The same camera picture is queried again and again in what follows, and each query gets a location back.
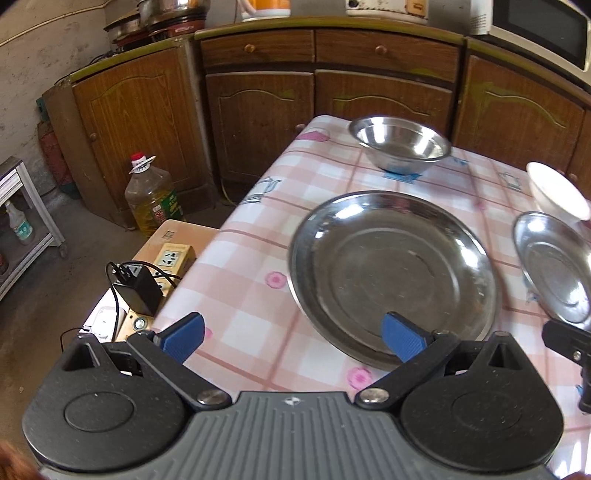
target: stainless steel plate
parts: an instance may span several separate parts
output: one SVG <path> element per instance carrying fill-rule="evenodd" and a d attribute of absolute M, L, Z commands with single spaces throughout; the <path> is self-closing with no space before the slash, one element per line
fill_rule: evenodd
<path fill-rule="evenodd" d="M 525 278 L 544 310 L 565 322 L 591 327 L 591 248 L 566 223 L 541 212 L 520 215 L 513 242 Z"/>
<path fill-rule="evenodd" d="M 498 309 L 495 274 L 474 234 L 401 193 L 356 192 L 320 205 L 298 227 L 288 261 L 291 291 L 316 329 L 377 368 L 400 364 L 381 338 L 387 312 L 476 340 Z"/>

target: microwave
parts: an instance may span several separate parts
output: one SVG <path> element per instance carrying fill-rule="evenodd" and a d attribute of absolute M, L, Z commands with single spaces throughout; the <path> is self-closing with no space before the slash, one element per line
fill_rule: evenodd
<path fill-rule="evenodd" d="M 591 20 L 569 0 L 472 0 L 470 34 L 516 46 L 591 86 Z"/>

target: cabinet door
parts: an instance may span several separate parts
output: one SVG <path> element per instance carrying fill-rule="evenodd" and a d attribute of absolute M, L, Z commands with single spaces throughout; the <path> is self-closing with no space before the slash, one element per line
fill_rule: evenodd
<path fill-rule="evenodd" d="M 131 60 L 74 86 L 80 116 L 107 187 L 126 209 L 129 156 L 156 155 L 154 165 L 172 175 L 178 191 L 205 183 L 198 148 L 194 99 L 180 62 L 171 48 Z"/>
<path fill-rule="evenodd" d="M 207 75 L 223 179 L 254 183 L 314 116 L 312 73 Z"/>
<path fill-rule="evenodd" d="M 566 172 L 567 178 L 591 199 L 591 111 L 585 112 L 579 142 L 574 149 L 573 159 Z"/>
<path fill-rule="evenodd" d="M 539 161 L 566 170 L 583 109 L 528 77 L 470 57 L 454 145 L 525 169 Z"/>
<path fill-rule="evenodd" d="M 452 93 L 439 87 L 366 73 L 316 70 L 316 114 L 348 120 L 399 116 L 447 133 Z"/>

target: table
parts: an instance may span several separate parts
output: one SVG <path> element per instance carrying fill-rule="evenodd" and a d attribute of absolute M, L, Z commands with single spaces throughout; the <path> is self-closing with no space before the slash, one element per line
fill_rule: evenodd
<path fill-rule="evenodd" d="M 577 408 L 579 368 L 545 348 L 547 316 L 525 286 L 512 223 L 535 204 L 524 171 L 463 150 L 415 180 L 374 167 L 347 133 L 348 122 L 314 119 L 269 168 L 191 267 L 155 320 L 162 330 L 190 312 L 206 339 L 185 365 L 236 397 L 242 390 L 344 390 L 351 397 L 384 372 L 321 337 L 287 285 L 287 248 L 317 205 L 346 192 L 390 190 L 429 200 L 467 224 L 504 283 L 494 330 L 511 332 L 557 399 L 565 433 L 551 468 L 591 472 L 591 416 Z M 591 230 L 580 226 L 589 241 Z"/>

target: blue drawing on tablecloth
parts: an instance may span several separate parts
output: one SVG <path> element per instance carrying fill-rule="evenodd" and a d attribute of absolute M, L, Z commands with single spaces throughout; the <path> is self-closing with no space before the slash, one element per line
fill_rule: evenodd
<path fill-rule="evenodd" d="M 464 160 L 462 158 L 457 158 L 457 157 L 452 157 L 453 162 L 457 163 L 458 165 L 465 167 L 466 165 L 468 165 L 468 161 Z"/>
<path fill-rule="evenodd" d="M 420 173 L 411 173 L 410 175 L 402 175 L 400 173 L 392 173 L 389 171 L 384 173 L 385 179 L 403 181 L 404 183 L 414 183 L 414 181 L 420 176 Z"/>
<path fill-rule="evenodd" d="M 276 180 L 272 177 L 260 179 L 257 183 L 255 183 L 251 191 L 248 192 L 248 195 L 246 195 L 240 202 L 240 205 L 245 203 L 260 203 L 265 194 L 275 190 L 275 187 L 277 187 L 277 185 L 281 182 L 282 180 Z"/>
<path fill-rule="evenodd" d="M 528 304 L 532 302 L 538 303 L 539 297 L 537 293 L 531 289 L 531 283 L 529 282 L 529 280 L 527 280 L 525 274 L 523 274 L 521 278 L 523 279 L 523 284 L 525 285 L 525 288 L 527 288 L 525 302 Z"/>
<path fill-rule="evenodd" d="M 511 175 L 507 172 L 502 172 L 499 173 L 499 176 L 505 181 L 505 185 L 508 188 L 510 188 L 511 190 L 515 190 L 516 192 L 523 192 L 521 180 L 518 179 L 515 175 Z"/>

